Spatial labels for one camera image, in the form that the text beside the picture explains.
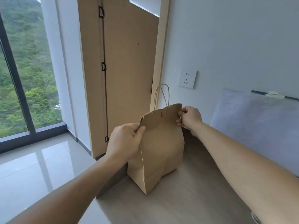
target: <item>hand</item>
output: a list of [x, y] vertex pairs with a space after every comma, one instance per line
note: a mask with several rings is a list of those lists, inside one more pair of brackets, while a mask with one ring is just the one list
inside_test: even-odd
[[202, 123], [202, 115], [198, 109], [191, 106], [186, 106], [182, 108], [182, 111], [178, 112], [178, 115], [181, 117], [181, 119], [176, 121], [177, 125], [179, 127], [185, 127], [189, 129], [192, 135], [196, 136], [195, 128]]
[[138, 126], [138, 123], [129, 123], [114, 128], [105, 156], [116, 159], [122, 165], [128, 162], [137, 153], [145, 132], [145, 126], [139, 129]]

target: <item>green foliage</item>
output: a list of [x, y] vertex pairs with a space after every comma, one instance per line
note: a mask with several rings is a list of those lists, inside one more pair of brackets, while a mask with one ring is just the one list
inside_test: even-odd
[[[41, 4], [0, 0], [0, 13], [35, 128], [62, 121]], [[0, 50], [0, 138], [27, 131], [9, 70]]]

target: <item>wooden door frame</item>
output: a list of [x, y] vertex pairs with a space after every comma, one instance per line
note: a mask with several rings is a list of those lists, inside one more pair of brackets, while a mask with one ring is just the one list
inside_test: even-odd
[[[99, 18], [102, 0], [77, 2], [91, 151], [92, 157], [97, 158], [106, 153], [108, 145], [105, 140], [108, 134], [105, 72], [101, 71], [101, 63], [105, 62], [103, 21]], [[155, 90], [161, 83], [170, 2], [171, 0], [161, 0], [150, 111], [154, 109]]]

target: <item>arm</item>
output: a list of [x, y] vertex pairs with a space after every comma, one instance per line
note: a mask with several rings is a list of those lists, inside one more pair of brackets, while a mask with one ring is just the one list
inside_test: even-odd
[[145, 131], [138, 125], [116, 127], [105, 156], [8, 223], [78, 223], [103, 185], [137, 153]]
[[182, 108], [177, 120], [198, 137], [220, 171], [263, 224], [299, 223], [299, 179], [275, 162], [204, 124], [200, 112]]

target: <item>brown door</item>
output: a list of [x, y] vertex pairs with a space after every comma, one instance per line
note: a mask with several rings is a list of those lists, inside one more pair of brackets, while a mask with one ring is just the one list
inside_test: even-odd
[[159, 18], [127, 0], [103, 0], [108, 135], [150, 111]]

